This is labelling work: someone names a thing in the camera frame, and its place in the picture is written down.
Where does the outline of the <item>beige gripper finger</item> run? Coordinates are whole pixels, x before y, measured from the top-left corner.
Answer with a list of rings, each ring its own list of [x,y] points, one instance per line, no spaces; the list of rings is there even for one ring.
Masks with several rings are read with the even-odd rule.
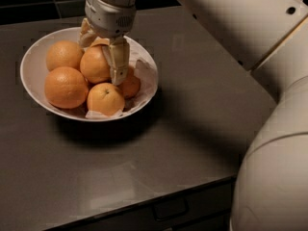
[[[96,38],[97,34],[92,30],[89,21],[84,18],[79,33],[79,45],[81,47],[89,47]]]
[[[112,83],[120,85],[127,77],[130,58],[130,45],[126,38],[105,38],[103,53],[110,65]]]

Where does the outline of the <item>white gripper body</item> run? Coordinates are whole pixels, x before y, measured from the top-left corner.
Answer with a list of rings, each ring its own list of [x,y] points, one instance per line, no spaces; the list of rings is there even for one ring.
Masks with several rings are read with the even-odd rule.
[[[98,36],[120,37],[133,27],[135,2],[136,0],[86,0],[86,18]]]

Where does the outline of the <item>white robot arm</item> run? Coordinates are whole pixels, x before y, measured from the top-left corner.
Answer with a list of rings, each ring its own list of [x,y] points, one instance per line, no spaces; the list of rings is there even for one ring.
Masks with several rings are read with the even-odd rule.
[[[230,231],[307,231],[305,5],[178,2],[137,16],[161,61],[160,121],[127,166],[90,173],[93,207],[125,211],[120,230],[228,212]]]

